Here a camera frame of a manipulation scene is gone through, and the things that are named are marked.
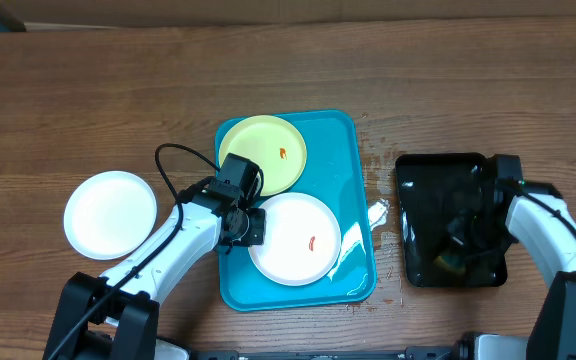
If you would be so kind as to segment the yellow-green sponge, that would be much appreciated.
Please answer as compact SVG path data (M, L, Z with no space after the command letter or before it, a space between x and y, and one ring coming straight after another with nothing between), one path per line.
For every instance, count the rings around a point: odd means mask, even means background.
M450 252L440 253L433 263L456 276L463 276L466 273L466 263L463 256Z

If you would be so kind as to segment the white plate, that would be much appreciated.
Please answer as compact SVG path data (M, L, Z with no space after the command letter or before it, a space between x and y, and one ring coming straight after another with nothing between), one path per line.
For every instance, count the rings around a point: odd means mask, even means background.
M125 171L96 174L70 196L63 228L73 249L94 260L112 260L140 246L157 218L157 200L140 177Z
M275 195L261 204L266 212L263 243L249 248L250 258L269 280L304 286L326 275L341 251L341 230L333 212L303 193Z

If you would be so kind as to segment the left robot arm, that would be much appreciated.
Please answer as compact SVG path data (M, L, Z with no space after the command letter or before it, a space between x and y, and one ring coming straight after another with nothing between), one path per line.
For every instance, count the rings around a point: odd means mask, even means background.
M265 213L259 178L208 177L178 194L168 220L128 259L99 277L65 284L47 359L188 359L157 335L160 306L187 271L219 245L257 245Z

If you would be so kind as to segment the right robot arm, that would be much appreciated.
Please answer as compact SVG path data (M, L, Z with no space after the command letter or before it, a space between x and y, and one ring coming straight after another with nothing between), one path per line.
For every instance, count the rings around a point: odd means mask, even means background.
M576 359L576 223L557 189L512 177L486 179L479 210L463 210L446 227L435 263L465 272L478 261L497 262L522 245L547 287L526 338L472 334L451 350L453 359Z

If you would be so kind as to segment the black water tray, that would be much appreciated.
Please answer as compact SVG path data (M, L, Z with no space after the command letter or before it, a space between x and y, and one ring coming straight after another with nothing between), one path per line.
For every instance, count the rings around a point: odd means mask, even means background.
M407 154L396 160L394 175L400 208L400 226L406 277L419 288L499 287L508 277L505 258L498 264L488 259L466 265L456 276L433 261L440 254L447 201L491 203L492 183L482 177L490 157L479 153Z

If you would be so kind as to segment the teal plastic tray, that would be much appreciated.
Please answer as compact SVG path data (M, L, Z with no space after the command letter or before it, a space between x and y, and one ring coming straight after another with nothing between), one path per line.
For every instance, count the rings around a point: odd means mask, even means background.
M357 136L352 119L339 110L292 112L280 117L301 133L307 148L297 182L275 195L295 192L322 201L341 230L341 251L332 269L304 286L286 286L266 278L253 264L250 247L217 249L221 296L238 311L284 309L360 302L377 282L371 225ZM216 158L225 133L245 118L223 123L215 136ZM275 196L260 196L256 206Z

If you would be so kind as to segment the yellow-green plastic plate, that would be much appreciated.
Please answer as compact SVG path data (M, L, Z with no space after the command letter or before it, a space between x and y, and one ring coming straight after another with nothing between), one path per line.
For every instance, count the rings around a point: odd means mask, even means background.
M228 130L219 144L219 164L229 153L247 158L262 169L262 196L278 194L294 185L307 161L301 133L288 121L271 115L245 118Z

